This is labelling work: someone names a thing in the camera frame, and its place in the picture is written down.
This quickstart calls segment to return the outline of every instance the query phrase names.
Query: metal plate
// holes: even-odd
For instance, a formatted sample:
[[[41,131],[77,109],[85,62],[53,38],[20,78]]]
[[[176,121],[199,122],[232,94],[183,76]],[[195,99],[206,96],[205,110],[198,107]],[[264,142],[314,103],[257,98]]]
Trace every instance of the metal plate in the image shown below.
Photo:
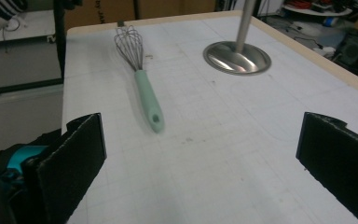
[[[235,52],[236,42],[223,41],[203,51],[205,61],[213,68],[231,75],[254,75],[266,71],[271,59],[262,49],[244,44],[242,52]]]

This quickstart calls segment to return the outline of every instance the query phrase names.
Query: mint green handle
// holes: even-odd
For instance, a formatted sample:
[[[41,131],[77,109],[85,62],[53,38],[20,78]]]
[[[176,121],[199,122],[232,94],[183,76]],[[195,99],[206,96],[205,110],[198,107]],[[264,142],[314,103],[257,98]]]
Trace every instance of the mint green handle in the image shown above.
[[[147,78],[146,71],[136,71],[135,80],[147,121],[153,131],[155,133],[159,133],[164,128],[164,117],[162,116],[161,108],[159,107],[158,100],[153,91],[152,85],[149,82],[149,78]]]

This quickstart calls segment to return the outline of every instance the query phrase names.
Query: wire whisk head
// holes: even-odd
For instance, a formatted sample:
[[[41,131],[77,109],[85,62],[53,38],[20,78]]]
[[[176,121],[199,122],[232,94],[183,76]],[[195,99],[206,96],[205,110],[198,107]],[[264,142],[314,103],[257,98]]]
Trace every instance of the wire whisk head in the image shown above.
[[[133,26],[121,26],[116,29],[115,43],[119,54],[134,71],[142,70],[144,47],[142,37]]]

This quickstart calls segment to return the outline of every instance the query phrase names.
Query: white tabletop surface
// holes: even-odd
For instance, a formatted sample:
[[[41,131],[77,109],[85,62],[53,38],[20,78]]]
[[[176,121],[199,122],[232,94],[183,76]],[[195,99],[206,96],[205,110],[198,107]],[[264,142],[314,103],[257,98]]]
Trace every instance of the white tabletop surface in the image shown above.
[[[358,223],[296,159],[305,111],[358,133],[358,90],[251,25],[270,69],[210,67],[202,51],[235,40],[240,17],[137,26],[166,121],[156,134],[114,30],[68,35],[63,121],[100,112],[107,160],[68,223]]]

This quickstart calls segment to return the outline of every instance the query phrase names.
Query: floor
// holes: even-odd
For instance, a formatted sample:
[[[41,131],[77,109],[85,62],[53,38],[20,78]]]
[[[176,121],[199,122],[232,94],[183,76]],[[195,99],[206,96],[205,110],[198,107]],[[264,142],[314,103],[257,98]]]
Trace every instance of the floor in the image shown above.
[[[45,39],[0,44],[0,88],[60,77],[55,45]],[[0,150],[61,128],[62,85],[0,96]]]

